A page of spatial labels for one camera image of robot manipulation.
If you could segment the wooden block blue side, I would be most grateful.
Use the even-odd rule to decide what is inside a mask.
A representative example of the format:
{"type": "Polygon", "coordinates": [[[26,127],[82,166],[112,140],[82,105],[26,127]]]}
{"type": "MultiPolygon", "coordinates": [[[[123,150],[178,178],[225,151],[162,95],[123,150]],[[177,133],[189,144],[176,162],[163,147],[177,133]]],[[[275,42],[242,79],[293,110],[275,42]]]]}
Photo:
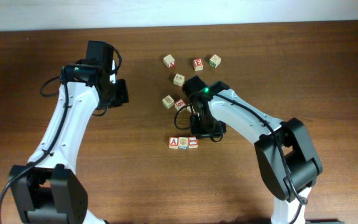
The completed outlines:
{"type": "Polygon", "coordinates": [[[179,149],[188,149],[188,138],[187,137],[179,137],[178,138],[178,148],[179,149]]]}

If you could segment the wooden block red A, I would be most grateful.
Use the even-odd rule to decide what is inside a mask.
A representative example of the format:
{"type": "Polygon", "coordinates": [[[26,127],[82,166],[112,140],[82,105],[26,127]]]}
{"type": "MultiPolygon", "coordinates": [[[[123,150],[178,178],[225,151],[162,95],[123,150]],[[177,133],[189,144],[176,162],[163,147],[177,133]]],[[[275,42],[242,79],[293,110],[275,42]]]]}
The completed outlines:
{"type": "Polygon", "coordinates": [[[178,137],[169,137],[168,146],[170,149],[178,149],[178,137]]]}

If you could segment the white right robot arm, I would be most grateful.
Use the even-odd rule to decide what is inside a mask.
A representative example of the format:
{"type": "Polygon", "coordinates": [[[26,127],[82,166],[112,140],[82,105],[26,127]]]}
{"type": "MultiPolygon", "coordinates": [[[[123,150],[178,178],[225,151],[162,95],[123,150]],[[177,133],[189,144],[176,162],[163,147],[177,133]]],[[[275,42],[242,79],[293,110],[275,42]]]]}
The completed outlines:
{"type": "Polygon", "coordinates": [[[194,76],[182,90],[190,123],[199,125],[202,137],[220,141],[226,124],[254,145],[261,178],[273,195],[271,223],[306,223],[307,198],[323,166],[305,125],[261,112],[221,81],[207,85],[194,76]]]}

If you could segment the wooden block red E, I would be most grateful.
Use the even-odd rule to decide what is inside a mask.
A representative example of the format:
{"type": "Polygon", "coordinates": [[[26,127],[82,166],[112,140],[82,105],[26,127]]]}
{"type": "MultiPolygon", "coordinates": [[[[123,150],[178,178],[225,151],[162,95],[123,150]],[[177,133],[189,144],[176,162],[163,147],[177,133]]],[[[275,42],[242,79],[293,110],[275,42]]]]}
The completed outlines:
{"type": "Polygon", "coordinates": [[[202,58],[196,58],[193,60],[193,68],[196,72],[202,70],[203,67],[204,63],[202,58]]]}

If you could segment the wooden block green letter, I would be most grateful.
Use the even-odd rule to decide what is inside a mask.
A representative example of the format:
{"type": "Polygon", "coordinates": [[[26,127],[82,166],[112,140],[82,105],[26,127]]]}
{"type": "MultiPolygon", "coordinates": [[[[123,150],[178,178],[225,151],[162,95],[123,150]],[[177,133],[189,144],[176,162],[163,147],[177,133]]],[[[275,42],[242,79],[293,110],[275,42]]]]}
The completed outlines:
{"type": "Polygon", "coordinates": [[[214,54],[214,55],[209,59],[209,64],[210,64],[213,68],[217,68],[220,63],[221,63],[221,57],[219,57],[219,56],[216,55],[216,54],[214,54]]]}

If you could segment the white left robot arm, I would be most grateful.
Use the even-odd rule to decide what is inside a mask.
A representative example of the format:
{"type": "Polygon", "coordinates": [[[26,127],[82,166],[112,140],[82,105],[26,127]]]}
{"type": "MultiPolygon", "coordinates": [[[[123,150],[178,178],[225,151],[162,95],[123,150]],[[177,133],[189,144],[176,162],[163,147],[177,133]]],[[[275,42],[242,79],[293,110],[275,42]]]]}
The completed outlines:
{"type": "Polygon", "coordinates": [[[88,208],[76,177],[78,151],[95,111],[128,103],[120,62],[81,59],[62,67],[57,105],[47,130],[24,166],[14,165],[3,192],[12,192],[22,223],[104,223],[88,208]]]}

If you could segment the wooden block red I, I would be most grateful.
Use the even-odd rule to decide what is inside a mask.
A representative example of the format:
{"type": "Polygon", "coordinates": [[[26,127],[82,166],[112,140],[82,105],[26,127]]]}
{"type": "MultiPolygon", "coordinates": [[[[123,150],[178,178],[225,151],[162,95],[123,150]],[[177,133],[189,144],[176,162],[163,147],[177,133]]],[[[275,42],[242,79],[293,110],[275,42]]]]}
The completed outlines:
{"type": "Polygon", "coordinates": [[[194,149],[194,148],[198,148],[199,143],[198,143],[198,139],[194,136],[192,137],[188,137],[188,148],[189,149],[194,149]]]}

